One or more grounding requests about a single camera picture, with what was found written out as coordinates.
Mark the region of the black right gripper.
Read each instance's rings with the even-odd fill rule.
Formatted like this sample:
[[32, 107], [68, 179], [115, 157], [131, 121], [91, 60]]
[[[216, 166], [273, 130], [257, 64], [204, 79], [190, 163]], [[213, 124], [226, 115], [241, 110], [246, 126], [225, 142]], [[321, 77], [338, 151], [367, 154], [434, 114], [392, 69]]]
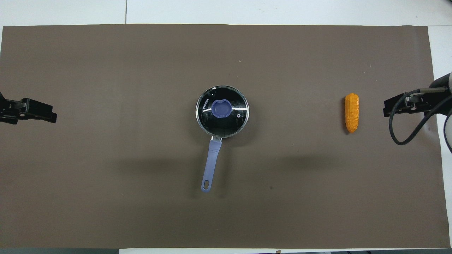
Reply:
[[446, 89], [424, 88], [412, 93], [407, 98], [405, 98], [405, 95], [405, 93], [402, 93], [384, 101], [384, 117], [389, 117], [394, 108], [396, 109], [395, 114], [399, 111], [404, 112], [407, 109], [407, 105], [410, 106], [412, 111], [431, 111], [446, 98]]

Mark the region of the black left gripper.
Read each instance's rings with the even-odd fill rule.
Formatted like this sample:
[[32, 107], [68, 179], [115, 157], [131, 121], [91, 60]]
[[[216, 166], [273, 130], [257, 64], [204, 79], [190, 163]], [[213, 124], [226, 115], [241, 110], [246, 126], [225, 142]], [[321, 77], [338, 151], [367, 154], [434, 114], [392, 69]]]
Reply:
[[39, 102], [38, 117], [29, 114], [29, 99], [21, 101], [8, 100], [0, 94], [0, 121], [16, 125], [19, 120], [42, 120], [56, 123], [58, 115], [52, 110], [52, 106]]

